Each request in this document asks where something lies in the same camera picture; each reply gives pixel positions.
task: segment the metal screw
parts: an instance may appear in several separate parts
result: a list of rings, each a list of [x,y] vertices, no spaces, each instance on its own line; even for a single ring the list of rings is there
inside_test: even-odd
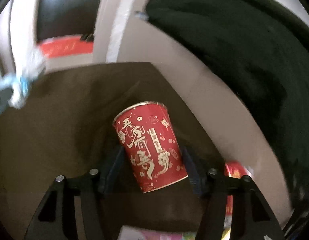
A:
[[[62,176],[62,175],[59,175],[59,176],[56,177],[57,182],[62,182],[63,180],[64,180],[64,176]]]
[[[91,169],[90,171],[89,171],[89,173],[91,174],[91,175],[96,175],[96,174],[98,174],[98,169]]]
[[[209,170],[209,174],[216,175],[217,174],[217,170],[212,168],[212,169]]]
[[[247,175],[243,176],[243,179],[244,179],[245,182],[249,182],[250,181],[250,177],[247,176]]]

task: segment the red label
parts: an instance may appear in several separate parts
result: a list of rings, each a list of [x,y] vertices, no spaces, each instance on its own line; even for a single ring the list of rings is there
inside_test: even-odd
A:
[[[48,58],[77,54],[89,54],[93,51],[93,42],[80,41],[80,36],[52,38],[39,45]]]

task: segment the red paper cup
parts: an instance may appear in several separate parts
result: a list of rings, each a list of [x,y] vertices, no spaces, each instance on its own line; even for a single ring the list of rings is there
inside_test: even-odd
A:
[[[143,192],[169,186],[188,176],[163,104],[142,102],[130,106],[117,115],[113,126]]]

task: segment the colorful packaging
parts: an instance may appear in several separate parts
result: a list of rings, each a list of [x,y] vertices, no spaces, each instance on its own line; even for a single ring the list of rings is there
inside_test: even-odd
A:
[[[188,176],[163,104],[133,105],[117,115],[113,126],[143,192],[166,187]]]
[[[195,233],[169,233],[123,226],[118,240],[195,240]]]
[[[249,175],[252,177],[251,172],[249,172],[245,167],[243,167],[238,162],[227,162],[225,164],[225,172],[224,175],[240,179],[244,175]],[[225,216],[225,223],[224,228],[231,226],[232,220],[232,204],[233,204],[233,197],[228,196],[227,205],[226,205],[226,216]]]

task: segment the black object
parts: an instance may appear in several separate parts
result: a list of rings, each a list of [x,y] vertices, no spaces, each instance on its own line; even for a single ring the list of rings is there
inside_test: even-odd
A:
[[[305,223],[304,228],[300,232],[294,234],[294,240],[304,240],[309,239],[309,221]]]
[[[194,192],[210,198],[196,240],[220,240],[223,232],[227,196],[234,196],[231,240],[282,240],[283,232],[267,201],[249,176],[235,179],[224,176],[187,148],[182,149],[184,164]],[[81,208],[87,240],[107,239],[99,219],[97,198],[111,193],[125,159],[118,147],[100,165],[85,175],[66,179],[58,176],[37,208],[25,240],[77,240],[74,195],[81,196]]]
[[[94,33],[100,0],[39,0],[37,40]]]
[[[25,234],[25,240],[77,240],[74,196],[80,195],[87,240],[105,239],[99,221],[97,198],[112,191],[124,161],[124,149],[118,147],[110,157],[85,175],[67,179],[59,175],[40,202]]]
[[[80,37],[80,41],[93,42],[94,41],[94,35],[93,34],[83,34]]]

